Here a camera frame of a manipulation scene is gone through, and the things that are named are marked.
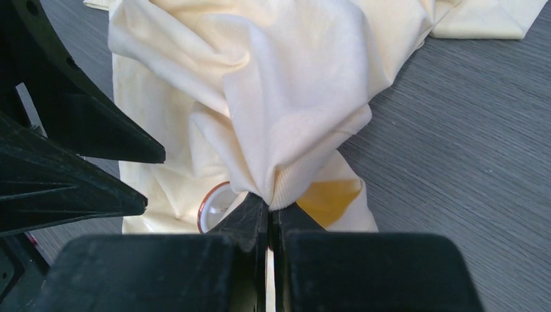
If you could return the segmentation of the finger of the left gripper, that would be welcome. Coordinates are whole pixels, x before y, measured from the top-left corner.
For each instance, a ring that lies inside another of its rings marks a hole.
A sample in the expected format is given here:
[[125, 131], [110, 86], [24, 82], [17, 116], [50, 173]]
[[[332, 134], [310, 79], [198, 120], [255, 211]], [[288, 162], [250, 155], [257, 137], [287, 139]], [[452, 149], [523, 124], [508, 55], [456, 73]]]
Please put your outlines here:
[[147, 198], [1, 115], [1, 235], [90, 218], [140, 215]]
[[1, 2], [1, 94], [24, 84], [48, 139], [82, 156], [163, 163], [164, 147], [78, 67], [41, 2]]

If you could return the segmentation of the round white brooch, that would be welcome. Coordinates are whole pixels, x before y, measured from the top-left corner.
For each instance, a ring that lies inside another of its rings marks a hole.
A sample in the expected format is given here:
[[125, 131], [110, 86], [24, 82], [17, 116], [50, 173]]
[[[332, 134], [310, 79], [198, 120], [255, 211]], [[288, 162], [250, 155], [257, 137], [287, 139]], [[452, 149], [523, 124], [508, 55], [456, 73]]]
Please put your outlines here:
[[199, 232], [206, 233], [210, 231], [223, 218], [237, 197], [228, 181], [222, 182], [211, 189], [202, 200], [198, 210], [197, 225]]

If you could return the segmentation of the cream yellow garment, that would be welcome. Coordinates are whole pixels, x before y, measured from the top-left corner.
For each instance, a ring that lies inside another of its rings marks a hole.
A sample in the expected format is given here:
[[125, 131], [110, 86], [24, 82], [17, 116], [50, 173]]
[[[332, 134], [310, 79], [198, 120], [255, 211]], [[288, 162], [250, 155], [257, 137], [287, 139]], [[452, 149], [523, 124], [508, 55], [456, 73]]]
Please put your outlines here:
[[109, 13], [114, 101], [163, 144], [122, 161], [145, 195], [132, 233], [199, 232], [207, 193], [270, 210], [300, 204], [324, 228], [375, 231], [364, 181], [338, 147], [371, 119], [426, 37], [525, 37], [544, 1], [87, 1]]

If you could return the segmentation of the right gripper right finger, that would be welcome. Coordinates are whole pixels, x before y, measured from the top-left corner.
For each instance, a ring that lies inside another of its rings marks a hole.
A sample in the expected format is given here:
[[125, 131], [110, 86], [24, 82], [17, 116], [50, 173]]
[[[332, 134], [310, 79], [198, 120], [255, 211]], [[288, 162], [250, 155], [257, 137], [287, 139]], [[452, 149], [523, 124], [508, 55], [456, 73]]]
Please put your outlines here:
[[271, 247], [277, 311], [483, 311], [444, 236], [326, 231], [294, 204], [271, 214]]

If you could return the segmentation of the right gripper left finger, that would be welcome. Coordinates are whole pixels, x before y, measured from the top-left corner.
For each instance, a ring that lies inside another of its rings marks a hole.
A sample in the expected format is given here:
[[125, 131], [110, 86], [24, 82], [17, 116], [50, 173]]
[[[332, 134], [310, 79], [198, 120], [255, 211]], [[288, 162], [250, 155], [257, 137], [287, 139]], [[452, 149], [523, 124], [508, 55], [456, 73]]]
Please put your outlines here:
[[69, 242], [33, 311], [264, 311], [268, 208], [253, 194], [205, 234]]

